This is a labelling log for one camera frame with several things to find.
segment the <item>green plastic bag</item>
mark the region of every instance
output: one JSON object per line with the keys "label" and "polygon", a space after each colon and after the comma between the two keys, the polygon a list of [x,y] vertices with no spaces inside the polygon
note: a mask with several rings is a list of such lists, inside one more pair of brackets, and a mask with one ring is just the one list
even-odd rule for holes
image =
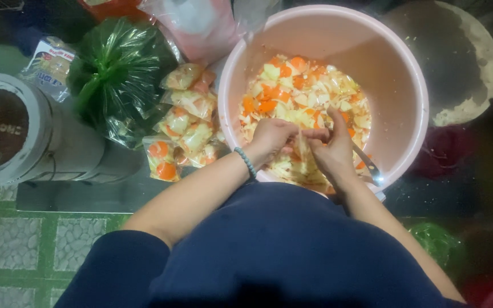
{"label": "green plastic bag", "polygon": [[159,104],[159,84],[176,67],[155,26],[106,19],[85,34],[71,63],[66,82],[74,111],[106,138],[138,148],[170,108]]}
{"label": "green plastic bag", "polygon": [[435,262],[452,278],[461,272],[465,262],[465,244],[444,228],[423,222],[408,230]]}

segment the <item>stone-pattern floor tile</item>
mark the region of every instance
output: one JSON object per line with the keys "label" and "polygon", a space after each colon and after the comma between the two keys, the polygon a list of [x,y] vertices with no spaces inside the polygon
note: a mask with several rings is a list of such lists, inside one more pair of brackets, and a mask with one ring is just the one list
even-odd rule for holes
{"label": "stone-pattern floor tile", "polygon": [[0,287],[0,308],[34,308],[33,288]]}
{"label": "stone-pattern floor tile", "polygon": [[55,271],[76,271],[92,243],[106,233],[106,219],[59,219],[54,250]]}
{"label": "stone-pattern floor tile", "polygon": [[0,187],[0,201],[16,201],[18,185]]}
{"label": "stone-pattern floor tile", "polygon": [[64,289],[51,289],[50,291],[50,308],[53,308],[54,305],[56,305],[56,302],[58,299],[62,296],[62,293],[64,293]]}
{"label": "stone-pattern floor tile", "polygon": [[37,269],[41,223],[41,218],[0,218],[0,269]]}

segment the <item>forearm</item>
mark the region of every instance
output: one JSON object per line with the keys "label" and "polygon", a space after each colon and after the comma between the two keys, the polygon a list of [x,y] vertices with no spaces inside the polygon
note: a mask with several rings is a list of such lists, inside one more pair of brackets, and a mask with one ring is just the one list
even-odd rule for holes
{"label": "forearm", "polygon": [[372,191],[358,178],[338,180],[345,193],[346,205],[354,219],[372,224],[399,241],[416,259],[444,297],[464,302],[454,284],[416,239],[387,210]]}
{"label": "forearm", "polygon": [[[257,169],[263,159],[256,149],[244,152]],[[134,213],[123,229],[153,234],[172,247],[249,179],[247,165],[236,152],[173,184]]]}

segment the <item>floor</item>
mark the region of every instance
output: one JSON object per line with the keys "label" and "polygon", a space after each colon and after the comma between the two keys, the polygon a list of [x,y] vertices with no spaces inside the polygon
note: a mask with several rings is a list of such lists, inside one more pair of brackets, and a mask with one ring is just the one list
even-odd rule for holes
{"label": "floor", "polygon": [[19,212],[16,186],[0,187],[0,308],[49,308],[91,245],[127,214]]}

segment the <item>hand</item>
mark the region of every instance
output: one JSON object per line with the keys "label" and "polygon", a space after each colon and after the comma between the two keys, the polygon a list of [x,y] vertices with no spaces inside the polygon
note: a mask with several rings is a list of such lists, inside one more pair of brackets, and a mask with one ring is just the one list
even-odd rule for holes
{"label": "hand", "polygon": [[271,162],[298,132],[297,125],[283,119],[261,119],[254,130],[252,142],[243,151],[254,168],[259,170],[264,164]]}
{"label": "hand", "polygon": [[333,131],[328,128],[307,129],[302,134],[307,138],[319,170],[335,184],[335,188],[342,189],[344,183],[358,178],[353,165],[353,141],[342,115],[334,108],[328,108],[326,113],[334,122]]}

